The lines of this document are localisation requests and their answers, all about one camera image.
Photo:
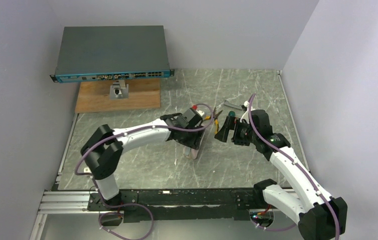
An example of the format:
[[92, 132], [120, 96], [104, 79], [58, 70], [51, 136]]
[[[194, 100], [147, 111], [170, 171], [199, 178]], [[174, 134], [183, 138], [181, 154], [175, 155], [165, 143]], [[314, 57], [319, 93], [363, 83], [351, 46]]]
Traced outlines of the pink umbrella case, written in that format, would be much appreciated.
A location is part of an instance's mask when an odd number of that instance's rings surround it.
[[198, 131], [196, 132], [195, 134], [195, 138], [193, 139], [192, 143], [190, 144], [190, 146], [185, 146], [183, 148], [183, 156], [188, 158], [188, 159], [191, 159], [191, 160], [194, 160], [197, 158], [198, 156], [198, 152], [200, 150], [200, 147], [201, 147], [201, 144], [202, 144], [202, 141], [203, 141], [203, 138], [204, 138], [204, 133], [205, 131]]

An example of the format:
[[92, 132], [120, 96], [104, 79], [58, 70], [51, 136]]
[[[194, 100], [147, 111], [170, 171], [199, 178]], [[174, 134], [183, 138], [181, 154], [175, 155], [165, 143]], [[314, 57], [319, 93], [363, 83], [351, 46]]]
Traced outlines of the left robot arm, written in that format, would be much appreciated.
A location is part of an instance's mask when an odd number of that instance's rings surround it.
[[166, 114], [134, 127], [112, 129], [107, 124], [98, 127], [81, 148], [81, 155], [107, 204], [117, 205], [121, 202], [121, 192], [113, 174], [122, 154], [167, 141], [198, 150], [205, 132], [202, 126], [204, 115], [203, 111], [193, 106], [184, 113]]

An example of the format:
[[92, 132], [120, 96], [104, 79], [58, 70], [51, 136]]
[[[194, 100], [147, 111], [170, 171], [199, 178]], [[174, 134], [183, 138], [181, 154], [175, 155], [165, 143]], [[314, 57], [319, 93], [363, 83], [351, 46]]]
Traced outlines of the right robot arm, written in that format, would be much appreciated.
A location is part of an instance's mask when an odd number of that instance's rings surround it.
[[286, 192], [276, 181], [266, 179], [253, 187], [256, 205], [271, 205], [289, 217], [305, 240], [337, 240], [345, 232], [347, 203], [333, 197], [300, 162], [289, 141], [274, 133], [269, 115], [262, 109], [249, 110], [244, 117], [230, 111], [215, 139], [239, 146], [254, 145], [267, 161], [286, 178], [297, 196]]

